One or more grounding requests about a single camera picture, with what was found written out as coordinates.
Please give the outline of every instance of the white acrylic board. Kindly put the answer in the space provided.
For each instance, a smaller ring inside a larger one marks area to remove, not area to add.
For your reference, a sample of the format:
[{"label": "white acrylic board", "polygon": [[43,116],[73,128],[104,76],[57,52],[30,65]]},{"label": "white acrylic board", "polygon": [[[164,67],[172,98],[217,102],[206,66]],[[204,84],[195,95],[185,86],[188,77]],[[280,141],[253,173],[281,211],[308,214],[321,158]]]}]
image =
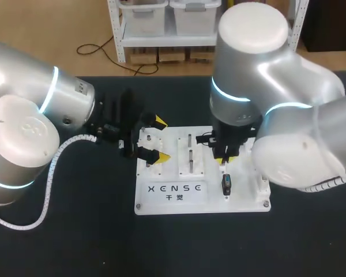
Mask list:
[{"label": "white acrylic board", "polygon": [[[270,210],[269,182],[262,179],[251,163],[254,139],[241,146],[240,155],[225,166],[213,158],[212,149],[196,144],[195,137],[211,132],[211,126],[169,127],[163,131],[146,128],[140,131],[138,146],[156,149],[171,156],[163,164],[146,166],[137,161],[135,213],[198,214],[220,212],[266,212]],[[192,146],[188,147],[188,135]],[[189,149],[194,167],[190,173]],[[231,176],[231,195],[221,187],[223,174]]]}]

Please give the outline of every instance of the floor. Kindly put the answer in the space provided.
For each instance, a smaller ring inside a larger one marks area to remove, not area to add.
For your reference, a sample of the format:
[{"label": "floor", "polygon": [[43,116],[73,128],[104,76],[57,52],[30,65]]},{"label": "floor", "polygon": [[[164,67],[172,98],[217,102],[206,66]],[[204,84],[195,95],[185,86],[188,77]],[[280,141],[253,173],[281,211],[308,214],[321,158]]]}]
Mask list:
[{"label": "floor", "polygon": [[[90,56],[76,53],[79,45],[102,44],[111,34],[107,0],[0,0],[0,41],[76,76],[132,75],[113,65],[101,52]],[[115,59],[113,43],[106,51]],[[329,69],[346,70],[346,52],[308,53],[302,46],[298,52]],[[187,63],[160,65],[155,75],[211,72],[211,65]]]}]

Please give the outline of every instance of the black cable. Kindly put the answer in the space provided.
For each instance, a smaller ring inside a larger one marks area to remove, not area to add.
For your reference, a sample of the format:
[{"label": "black cable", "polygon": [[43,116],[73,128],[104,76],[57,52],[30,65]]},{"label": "black cable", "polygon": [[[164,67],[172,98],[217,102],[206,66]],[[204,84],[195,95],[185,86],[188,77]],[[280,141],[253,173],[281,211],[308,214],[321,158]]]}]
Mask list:
[{"label": "black cable", "polygon": [[[109,38],[106,42],[104,42],[101,46],[100,46],[100,45],[97,45],[97,44],[93,44],[93,43],[82,44],[82,45],[80,45],[80,46],[77,47],[77,54],[78,54],[78,55],[91,55],[91,54],[93,54],[93,53],[98,52],[99,50],[102,50],[102,51],[104,52],[105,56],[109,59],[109,61],[111,61],[114,65],[119,66],[120,68],[127,69],[127,70],[129,70],[129,71],[131,71],[131,72],[134,72],[133,76],[136,76],[137,74],[151,75],[151,74],[156,73],[156,72],[159,70],[159,67],[158,67],[158,65],[157,65],[156,63],[155,63],[155,64],[152,64],[152,65],[154,65],[155,68],[156,68],[154,71],[152,71],[152,72],[141,72],[140,70],[141,70],[144,66],[151,66],[151,65],[141,65],[137,70],[134,70],[134,69],[132,69],[132,68],[127,68],[127,67],[125,67],[125,66],[123,66],[123,65],[120,65],[119,63],[113,61],[113,60],[109,57],[109,55],[106,53],[105,49],[103,48],[106,44],[108,44],[109,42],[111,42],[111,41],[113,40],[113,38],[114,38],[114,35],[113,35],[111,38]],[[90,52],[85,52],[85,53],[80,52],[80,49],[83,48],[83,47],[86,47],[86,46],[93,46],[93,47],[96,47],[96,49],[93,50],[93,51],[90,51]]]},{"label": "black cable", "polygon": [[204,134],[202,134],[202,136],[206,135],[206,134],[211,134],[212,132],[206,132]]}]

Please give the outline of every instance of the wooden block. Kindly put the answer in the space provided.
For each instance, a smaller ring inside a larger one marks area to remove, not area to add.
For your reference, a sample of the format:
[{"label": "wooden block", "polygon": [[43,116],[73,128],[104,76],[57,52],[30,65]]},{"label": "wooden block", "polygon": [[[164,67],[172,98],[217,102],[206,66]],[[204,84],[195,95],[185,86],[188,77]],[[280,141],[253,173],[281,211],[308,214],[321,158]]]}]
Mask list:
[{"label": "wooden block", "polygon": [[266,0],[266,4],[279,10],[285,17],[288,14],[289,0]]},{"label": "wooden block", "polygon": [[159,47],[159,62],[183,62],[185,60],[184,47]]},{"label": "wooden block", "polygon": [[214,46],[192,47],[190,52],[190,62],[212,62],[214,60],[214,53]]},{"label": "wooden block", "polygon": [[157,63],[157,51],[155,47],[131,48],[128,57],[128,62],[133,65],[152,65]]}]

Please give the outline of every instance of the white coiled cable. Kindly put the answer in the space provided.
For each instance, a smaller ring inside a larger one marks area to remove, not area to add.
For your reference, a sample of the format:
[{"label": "white coiled cable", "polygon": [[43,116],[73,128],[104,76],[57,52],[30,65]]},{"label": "white coiled cable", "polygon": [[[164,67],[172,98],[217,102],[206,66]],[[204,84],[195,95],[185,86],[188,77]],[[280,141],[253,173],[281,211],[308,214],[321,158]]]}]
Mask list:
[{"label": "white coiled cable", "polygon": [[44,201],[44,207],[42,209],[41,215],[38,218],[38,220],[30,225],[27,226],[19,226],[19,225],[13,225],[10,224],[4,220],[2,220],[0,218],[0,224],[8,227],[10,229],[14,229],[14,230],[20,230],[20,231],[27,231],[33,228],[36,228],[38,225],[40,225],[42,223],[42,221],[44,221],[46,213],[47,213],[47,209],[48,209],[48,204],[50,202],[50,192],[51,192],[51,185],[52,185],[52,178],[54,177],[54,171],[55,171],[55,166],[57,165],[57,161],[61,155],[61,153],[63,152],[63,150],[69,146],[71,143],[75,142],[75,141],[79,141],[79,140],[88,140],[88,141],[92,141],[93,143],[96,142],[96,137],[95,136],[91,136],[88,134],[79,134],[78,136],[74,136],[71,137],[70,139],[66,140],[58,149],[58,151],[55,153],[53,159],[51,160],[51,164],[50,164],[50,169],[48,171],[48,175],[47,175],[47,184],[46,184],[46,192],[45,192],[45,201]]},{"label": "white coiled cable", "polygon": [[343,184],[346,184],[346,177],[338,177],[315,186],[309,186],[308,188],[302,188],[298,190],[302,192],[322,192],[324,190],[335,188]]}]

